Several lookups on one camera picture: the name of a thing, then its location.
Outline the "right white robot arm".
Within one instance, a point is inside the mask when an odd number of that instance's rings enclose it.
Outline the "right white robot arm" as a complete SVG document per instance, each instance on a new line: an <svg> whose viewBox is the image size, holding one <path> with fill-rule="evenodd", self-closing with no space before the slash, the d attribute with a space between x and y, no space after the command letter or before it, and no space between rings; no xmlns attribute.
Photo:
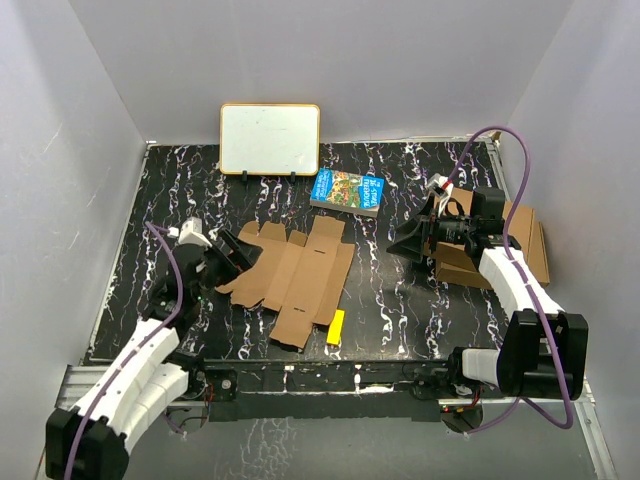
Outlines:
<svg viewBox="0 0 640 480"><path fill-rule="evenodd" d="M453 187L431 185L425 206L396 230L388 252L413 262L442 243L462 247L490 284L509 318L498 350L457 347L448 359L447 388L466 397L481 383L507 396L576 400L583 389L588 324L566 312L535 280L503 217L505 195L483 187L468 211L451 213Z"/></svg>

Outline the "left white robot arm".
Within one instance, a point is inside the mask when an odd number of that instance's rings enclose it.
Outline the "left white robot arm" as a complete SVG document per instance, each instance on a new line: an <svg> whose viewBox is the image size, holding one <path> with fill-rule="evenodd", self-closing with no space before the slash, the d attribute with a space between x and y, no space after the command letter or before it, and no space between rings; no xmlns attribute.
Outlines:
<svg viewBox="0 0 640 480"><path fill-rule="evenodd" d="M250 270L262 253L226 229L211 242L196 218L179 228L146 227L169 267L116 359L72 407L57 407L47 419L49 479L124 477L136 443L154 421L174 400L205 390L204 371L175 352L199 316L203 294Z"/></svg>

